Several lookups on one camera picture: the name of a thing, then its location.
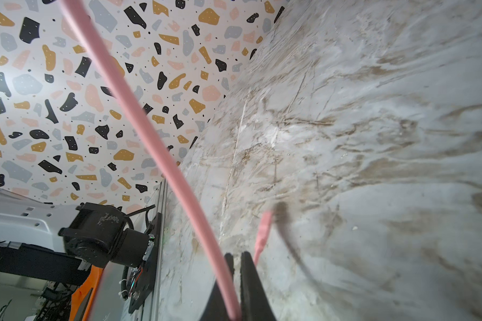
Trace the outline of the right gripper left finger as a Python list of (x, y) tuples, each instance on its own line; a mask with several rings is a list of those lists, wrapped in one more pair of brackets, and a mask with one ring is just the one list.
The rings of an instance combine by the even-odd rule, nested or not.
[[(231, 281), (234, 279), (234, 257), (232, 254), (225, 254), (224, 259), (230, 270)], [(222, 298), (218, 282), (214, 283), (207, 305), (202, 313), (200, 321), (229, 321), (224, 299)]]

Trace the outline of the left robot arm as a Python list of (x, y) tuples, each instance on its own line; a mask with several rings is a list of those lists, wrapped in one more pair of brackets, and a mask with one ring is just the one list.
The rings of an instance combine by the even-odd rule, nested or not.
[(0, 189), (0, 272), (80, 286), (91, 267), (144, 266), (154, 242), (112, 205), (52, 205)]

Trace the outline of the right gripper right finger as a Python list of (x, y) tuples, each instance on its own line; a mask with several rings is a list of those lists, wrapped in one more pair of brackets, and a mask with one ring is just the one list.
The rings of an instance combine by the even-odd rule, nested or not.
[(243, 321), (276, 321), (265, 290), (248, 251), (241, 255), (240, 298)]

